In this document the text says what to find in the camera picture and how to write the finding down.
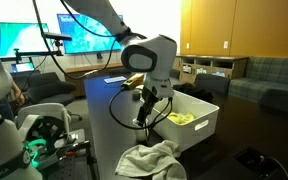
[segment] office chair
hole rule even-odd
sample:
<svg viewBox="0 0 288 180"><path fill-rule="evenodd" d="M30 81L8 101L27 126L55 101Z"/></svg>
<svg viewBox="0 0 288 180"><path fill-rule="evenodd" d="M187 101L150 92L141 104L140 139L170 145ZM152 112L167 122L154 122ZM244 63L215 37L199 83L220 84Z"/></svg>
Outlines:
<svg viewBox="0 0 288 180"><path fill-rule="evenodd" d="M195 87L204 88L211 92L227 95L230 79L212 74L197 74L194 85Z"/></svg>
<svg viewBox="0 0 288 180"><path fill-rule="evenodd" d="M176 69L171 69L170 76L179 79L180 78L180 71Z"/></svg>
<svg viewBox="0 0 288 180"><path fill-rule="evenodd" d="M259 104L288 113L288 91L268 89L262 95Z"/></svg>
<svg viewBox="0 0 288 180"><path fill-rule="evenodd" d="M31 76L26 96L31 104L59 103L67 106L75 100L71 94L75 90L74 84L60 81L55 72L50 72ZM79 114L70 111L68 114L82 120Z"/></svg>

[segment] wall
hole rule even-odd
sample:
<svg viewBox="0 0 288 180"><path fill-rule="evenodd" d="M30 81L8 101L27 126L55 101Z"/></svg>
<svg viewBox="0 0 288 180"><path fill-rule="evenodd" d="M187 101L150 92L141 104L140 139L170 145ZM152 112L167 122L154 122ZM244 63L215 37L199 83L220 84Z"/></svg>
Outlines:
<svg viewBox="0 0 288 180"><path fill-rule="evenodd" d="M164 34L180 45L181 0L111 0L118 14L122 14L125 23L133 32L147 37ZM56 14L67 13L59 0L37 0L43 23L47 23L50 32L60 33ZM0 22L37 22L33 4L30 0L0 0ZM96 54L65 55L56 57L63 69L104 64L108 53L102 53L103 60L97 60ZM43 57L33 58L35 66ZM114 52L111 63L120 62L120 52ZM5 69L11 71L14 62L4 62ZM50 57L41 66L42 72L56 72L64 80L63 73L55 66Z"/></svg>
<svg viewBox="0 0 288 180"><path fill-rule="evenodd" d="M288 57L288 1L192 0L186 34L181 44L191 44L190 54Z"/></svg>

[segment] person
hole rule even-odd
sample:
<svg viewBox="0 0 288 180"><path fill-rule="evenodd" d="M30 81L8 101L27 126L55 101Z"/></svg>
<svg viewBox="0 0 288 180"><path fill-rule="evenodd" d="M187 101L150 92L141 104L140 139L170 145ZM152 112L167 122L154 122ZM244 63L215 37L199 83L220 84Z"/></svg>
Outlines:
<svg viewBox="0 0 288 180"><path fill-rule="evenodd" d="M25 98L22 94L22 91L20 90L20 88L18 88L14 81L12 83L12 90L14 92L17 106L22 106L25 103ZM3 97L2 99L0 99L0 115L4 119L14 121L14 113L7 97Z"/></svg>

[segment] yellow cloth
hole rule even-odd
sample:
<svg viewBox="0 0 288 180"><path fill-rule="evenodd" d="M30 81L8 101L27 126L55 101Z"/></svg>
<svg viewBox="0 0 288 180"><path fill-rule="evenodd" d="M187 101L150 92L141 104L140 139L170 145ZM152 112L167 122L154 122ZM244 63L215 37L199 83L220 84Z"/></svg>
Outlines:
<svg viewBox="0 0 288 180"><path fill-rule="evenodd" d="M188 112L185 116L179 113L171 112L167 118L176 124L186 124L195 119L194 115L190 112Z"/></svg>

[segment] shelving unit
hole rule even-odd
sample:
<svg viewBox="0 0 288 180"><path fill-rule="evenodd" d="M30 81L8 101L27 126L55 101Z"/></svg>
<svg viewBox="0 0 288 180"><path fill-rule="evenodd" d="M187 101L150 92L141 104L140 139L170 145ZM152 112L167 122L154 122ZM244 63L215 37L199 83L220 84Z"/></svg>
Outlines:
<svg viewBox="0 0 288 180"><path fill-rule="evenodd" d="M248 57L178 55L173 68L180 71L182 83L194 83L199 73L235 79L244 76L247 60Z"/></svg>

